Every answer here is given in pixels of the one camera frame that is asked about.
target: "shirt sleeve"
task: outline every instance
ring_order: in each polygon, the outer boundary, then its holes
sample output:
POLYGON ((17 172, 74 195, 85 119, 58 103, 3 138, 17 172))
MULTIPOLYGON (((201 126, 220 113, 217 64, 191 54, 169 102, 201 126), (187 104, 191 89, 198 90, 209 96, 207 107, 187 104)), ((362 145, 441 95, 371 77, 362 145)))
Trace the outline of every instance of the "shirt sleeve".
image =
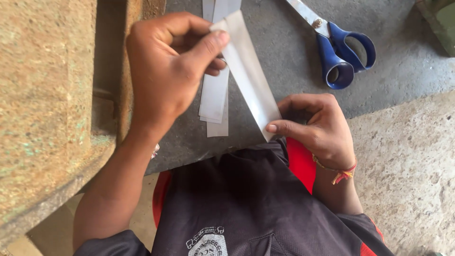
POLYGON ((150 252, 131 230, 103 239, 90 239, 73 256, 150 256, 150 252))
POLYGON ((338 218, 376 255, 393 255, 376 224, 365 214, 337 214, 338 218))

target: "scissors blade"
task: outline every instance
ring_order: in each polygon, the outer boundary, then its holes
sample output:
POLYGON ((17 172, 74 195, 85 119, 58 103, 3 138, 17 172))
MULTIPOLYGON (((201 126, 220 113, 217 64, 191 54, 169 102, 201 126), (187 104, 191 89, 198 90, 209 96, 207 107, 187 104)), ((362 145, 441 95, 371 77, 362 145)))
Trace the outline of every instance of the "scissors blade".
POLYGON ((308 24, 319 34, 330 38, 330 30, 329 30, 329 25, 326 20, 323 18, 319 17, 312 9, 310 9, 306 4, 302 3, 300 0, 286 0, 288 3, 294 7, 294 9, 304 18, 308 24), (320 27, 315 28, 313 26, 313 23, 317 20, 320 19, 322 21, 322 24, 320 27))

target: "red thread bracelet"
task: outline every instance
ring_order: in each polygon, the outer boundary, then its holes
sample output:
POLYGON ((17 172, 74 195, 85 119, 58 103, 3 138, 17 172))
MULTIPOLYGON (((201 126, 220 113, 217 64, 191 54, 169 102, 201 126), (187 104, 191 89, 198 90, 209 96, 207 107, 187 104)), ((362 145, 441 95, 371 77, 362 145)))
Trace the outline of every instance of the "red thread bracelet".
POLYGON ((337 176, 333 179, 332 181, 332 184, 335 185, 335 184, 338 184, 338 182, 340 182, 342 179, 349 179, 349 178, 352 178, 353 175, 352 175, 352 170, 355 169, 355 167, 357 166, 357 157, 355 157, 355 164, 353 167, 347 169, 347 170, 335 170, 335 169, 331 169, 331 168, 327 168, 325 166, 323 166, 318 158, 313 154, 313 161, 316 162, 320 167, 326 169, 326 170, 330 170, 330 171, 334 171, 334 172, 337 172, 337 176))

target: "white print on shirt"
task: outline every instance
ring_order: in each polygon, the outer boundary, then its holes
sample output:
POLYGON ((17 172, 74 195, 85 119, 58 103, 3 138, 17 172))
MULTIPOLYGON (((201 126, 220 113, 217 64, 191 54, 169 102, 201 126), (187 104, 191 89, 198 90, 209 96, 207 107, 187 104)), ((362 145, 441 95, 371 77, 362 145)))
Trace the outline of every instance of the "white print on shirt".
POLYGON ((228 256, 223 227, 203 228, 187 241, 188 256, 228 256))
POLYGON ((207 234, 188 252, 188 256, 228 256, 223 235, 207 234))
POLYGON ((187 241, 187 247, 188 249, 191 249, 191 247, 193 247, 193 245, 195 245, 197 243, 197 241, 199 241, 199 239, 201 239, 201 237, 207 233, 213 233, 213 234, 222 234, 224 232, 224 228, 223 227, 211 227, 211 228, 203 228, 201 229, 201 231, 199 231, 194 237, 193 239, 190 239, 187 241))

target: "right hand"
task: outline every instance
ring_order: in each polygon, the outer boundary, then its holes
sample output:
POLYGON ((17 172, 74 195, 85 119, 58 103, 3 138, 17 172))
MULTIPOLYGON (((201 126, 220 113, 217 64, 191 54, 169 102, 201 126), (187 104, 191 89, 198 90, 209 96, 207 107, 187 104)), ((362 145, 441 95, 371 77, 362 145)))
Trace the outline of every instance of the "right hand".
POLYGON ((203 74, 217 76, 226 67, 217 56, 229 35, 210 33, 211 25, 178 12, 132 26, 126 39, 134 92, 132 128, 150 130, 158 124, 163 136, 193 102, 203 74))
POLYGON ((307 124, 289 120, 270 122, 266 130, 294 138, 327 168, 347 170, 355 164, 354 146, 348 123, 332 94, 293 94, 278 103, 282 115, 306 112, 307 124))

